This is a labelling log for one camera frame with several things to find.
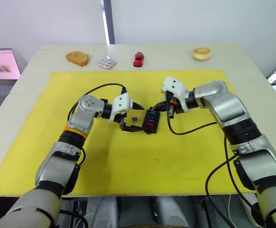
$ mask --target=wire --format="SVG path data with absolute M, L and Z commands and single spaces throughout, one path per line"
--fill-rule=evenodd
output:
M 85 153 L 85 150 L 83 148 L 81 148 L 82 152 L 83 152 L 83 159 L 82 161 L 79 163 L 79 165 L 83 164 L 83 162 L 85 161 L 86 159 L 86 153 Z
M 87 95 L 87 94 L 90 94 L 91 92 L 94 92 L 95 90 L 97 89 L 100 89 L 102 87 L 105 87 L 105 86 L 120 86 L 122 88 L 125 88 L 124 85 L 120 84 L 120 83 L 107 83 L 107 84 L 103 84 L 103 85 L 100 85 L 96 88 L 93 88 L 92 90 L 89 90 L 87 93 L 85 93 L 84 95 Z M 76 110 L 76 107 L 78 105 L 78 102 L 76 102 L 73 107 L 70 109 L 69 113 L 68 113 L 68 116 L 67 116 L 67 121 L 70 119 L 71 115 L 74 114 L 75 110 Z
M 89 224 L 87 223 L 87 220 L 83 216 L 81 216 L 80 214 L 78 214 L 78 213 L 75 213 L 73 211 L 68 211 L 68 210 L 60 210 L 60 213 L 61 214 L 65 214 L 65 215 L 71 215 L 71 216 L 77 217 L 77 218 L 79 218 L 79 219 L 82 220 L 82 222 L 85 225 L 85 228 L 89 227 Z
M 228 161 L 228 151 L 227 151 L 227 138 L 224 137 L 224 148 L 225 148 L 225 156 L 226 156 L 226 161 Z M 255 212 L 257 213 L 258 215 L 261 216 L 261 212 L 256 209 L 254 206 L 251 205 L 251 203 L 245 198 L 245 196 L 243 196 L 243 194 L 240 192 L 240 190 L 238 189 L 237 187 L 237 184 L 235 183 L 234 181 L 234 178 L 233 178 L 233 175 L 232 175 L 232 172 L 231 172 L 231 168 L 230 168 L 230 163 L 227 162 L 227 167 L 228 167 L 228 172 L 229 172 L 229 176 L 230 176 L 230 179 L 232 181 L 232 184 L 234 186 L 234 188 L 236 189 L 238 195 L 243 199 L 243 201 L 245 201 L 245 203 Z
M 236 225 L 234 224 L 234 222 L 232 221 L 231 216 L 230 216 L 230 201 L 231 201 L 231 194 L 229 195 L 229 200 L 228 200 L 228 218 L 229 218 L 230 222 L 232 222 L 233 226 L 236 227 Z
M 215 169 L 213 169 L 211 171 L 211 173 L 208 175 L 207 179 L 206 179 L 206 183 L 205 183 L 205 189 L 206 189 L 206 195 L 209 199 L 209 202 L 212 204 L 212 206 L 214 207 L 214 209 L 218 212 L 218 214 L 222 217 L 222 219 L 231 227 L 231 228 L 236 228 L 230 221 L 229 219 L 221 212 L 220 209 L 218 209 L 218 207 L 215 205 L 213 199 L 210 197 L 210 194 L 209 194 L 209 190 L 208 190 L 208 184 L 209 184 L 209 180 L 210 178 L 212 177 L 212 175 L 217 171 L 219 170 L 221 167 L 223 167 L 224 165 L 227 164 L 227 162 L 233 160 L 236 158 L 236 155 L 234 155 L 233 157 L 229 158 L 228 161 L 225 161 L 223 163 L 221 163 L 219 166 L 217 166 Z
M 90 213 L 90 214 L 87 214 L 87 215 L 84 215 L 84 217 L 87 217 L 88 215 L 94 215 L 95 213 Z M 81 222 L 81 220 L 76 224 L 75 228 L 78 228 L 78 225 L 79 223 Z
M 198 127 L 198 128 L 195 128 L 195 129 L 193 129 L 193 130 L 190 130 L 190 131 L 187 131 L 187 132 L 182 132 L 182 133 L 177 133 L 177 132 L 175 132 L 175 131 L 172 129 L 172 126 L 171 126 L 171 123 L 170 123 L 170 115 L 169 115 L 169 113 L 168 113 L 168 112 L 169 112 L 169 109 L 170 109 L 169 103 L 167 102 L 167 120 L 168 120 L 168 127 L 169 127 L 170 131 L 171 131 L 173 134 L 176 134 L 176 135 L 189 134 L 189 133 L 194 132 L 194 131 L 197 131 L 197 130 L 199 130 L 199 129 L 201 129 L 201 128 L 204 128 L 204 127 L 207 127 L 207 126 L 216 124 L 216 122 L 207 123 L 207 124 L 202 125 L 202 126 L 200 126 L 200 127 Z

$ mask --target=gray floor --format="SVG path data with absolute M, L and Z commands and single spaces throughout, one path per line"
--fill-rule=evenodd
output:
M 85 218 L 88 221 L 89 227 L 91 227 L 94 214 L 97 209 L 97 205 L 101 198 L 88 198 L 87 212 Z M 179 206 L 183 209 L 183 213 L 187 219 L 191 220 L 191 224 L 195 224 L 196 228 L 208 228 L 206 213 L 202 210 L 200 201 L 203 196 L 193 197 L 176 197 L 175 198 Z M 229 195 L 214 196 L 216 205 L 227 216 L 227 205 Z M 186 209 L 186 205 L 191 204 L 194 207 L 195 214 L 192 215 L 192 211 Z M 71 209 L 73 205 L 67 201 L 63 201 L 62 208 Z M 120 213 L 120 227 L 129 227 L 135 225 L 155 225 L 154 216 L 151 209 L 150 197 L 121 197 L 121 213 Z M 254 228 L 246 216 L 246 212 L 238 199 L 237 195 L 232 195 L 230 201 L 230 217 L 234 222 L 236 228 Z M 69 227 L 69 218 L 65 219 L 64 216 L 60 216 L 59 224 L 63 228 Z M 82 222 L 78 224 L 76 220 L 74 228 L 83 228 Z M 217 224 L 219 228 L 229 227 L 224 220 L 215 213 L 214 219 L 212 218 L 212 224 Z

